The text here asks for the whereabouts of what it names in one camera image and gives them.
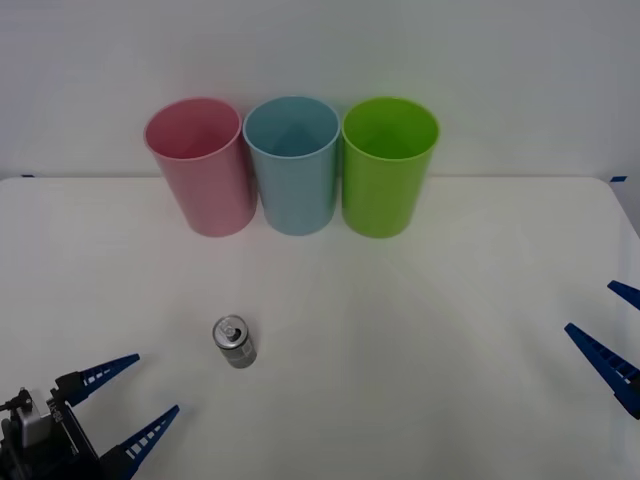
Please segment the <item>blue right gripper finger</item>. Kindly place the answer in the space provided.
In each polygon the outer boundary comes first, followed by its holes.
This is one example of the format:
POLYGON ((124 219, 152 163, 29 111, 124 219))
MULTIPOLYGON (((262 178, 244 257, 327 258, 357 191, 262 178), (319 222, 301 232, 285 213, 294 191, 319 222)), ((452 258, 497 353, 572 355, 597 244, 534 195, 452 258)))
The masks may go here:
POLYGON ((611 281, 607 288, 616 293, 637 310, 640 309, 640 290, 619 281, 611 281))
POLYGON ((612 390, 622 407, 639 419, 639 369, 573 323, 564 331, 612 390))

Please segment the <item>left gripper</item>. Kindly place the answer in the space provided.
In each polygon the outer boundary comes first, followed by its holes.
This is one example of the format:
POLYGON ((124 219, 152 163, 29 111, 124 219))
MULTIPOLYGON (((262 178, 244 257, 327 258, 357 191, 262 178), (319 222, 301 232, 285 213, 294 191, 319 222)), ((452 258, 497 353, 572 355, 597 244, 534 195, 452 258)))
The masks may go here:
POLYGON ((131 480, 134 477, 180 412, 179 406, 174 405, 111 448, 100 457, 100 462, 70 406, 84 402, 139 360, 139 354, 131 354, 65 374, 55 380, 54 398, 46 401, 46 415, 40 421, 38 430, 38 479, 131 480))

